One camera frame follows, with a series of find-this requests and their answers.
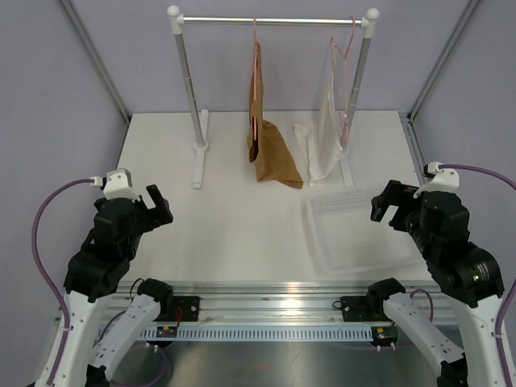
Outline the brown tank top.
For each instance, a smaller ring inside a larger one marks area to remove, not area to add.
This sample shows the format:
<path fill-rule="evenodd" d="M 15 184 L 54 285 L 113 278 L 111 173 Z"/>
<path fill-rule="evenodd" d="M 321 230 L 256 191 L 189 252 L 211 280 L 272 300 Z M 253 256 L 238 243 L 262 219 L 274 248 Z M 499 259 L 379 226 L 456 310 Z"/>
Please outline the brown tank top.
<path fill-rule="evenodd" d="M 263 118 L 264 83 L 261 72 L 261 46 L 257 44 L 258 97 L 253 102 L 253 72 L 249 90 L 249 132 L 247 137 L 248 160 L 254 165 L 258 181 L 278 181 L 294 189 L 303 187 L 303 180 L 283 136 L 277 126 Z M 257 117 L 257 141 L 252 138 L 252 116 Z"/>

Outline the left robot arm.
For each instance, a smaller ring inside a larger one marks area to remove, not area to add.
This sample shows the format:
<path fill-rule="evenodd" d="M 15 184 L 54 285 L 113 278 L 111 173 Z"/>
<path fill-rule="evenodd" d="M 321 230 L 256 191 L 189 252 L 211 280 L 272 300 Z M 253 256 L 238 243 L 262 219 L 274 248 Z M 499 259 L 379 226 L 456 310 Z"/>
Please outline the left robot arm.
<path fill-rule="evenodd" d="M 135 258 L 141 236 L 173 221 L 169 203 L 157 186 L 146 190 L 153 208 L 141 196 L 100 198 L 94 203 L 94 226 L 69 261 L 63 292 L 47 272 L 41 273 L 60 304 L 62 317 L 36 386 L 108 386 L 148 324 L 175 313 L 173 287 L 149 278 L 140 284 L 117 323 L 102 339 L 97 337 L 104 311 Z"/>

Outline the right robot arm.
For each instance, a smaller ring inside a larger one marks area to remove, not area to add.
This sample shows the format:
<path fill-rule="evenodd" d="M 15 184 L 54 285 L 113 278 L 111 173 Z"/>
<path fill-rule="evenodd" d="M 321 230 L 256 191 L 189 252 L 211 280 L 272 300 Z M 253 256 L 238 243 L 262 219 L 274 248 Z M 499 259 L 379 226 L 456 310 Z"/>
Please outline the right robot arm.
<path fill-rule="evenodd" d="M 469 240 L 469 212 L 455 193 L 420 192 L 391 180 L 372 199 L 370 219 L 389 221 L 407 233 L 425 260 L 432 279 L 456 316 L 463 347 L 457 347 L 416 310 L 404 286 L 393 278 L 368 288 L 366 310 L 388 318 L 408 336 L 431 365 L 439 386 L 513 386 L 515 367 L 505 336 L 505 296 L 495 258 Z"/>

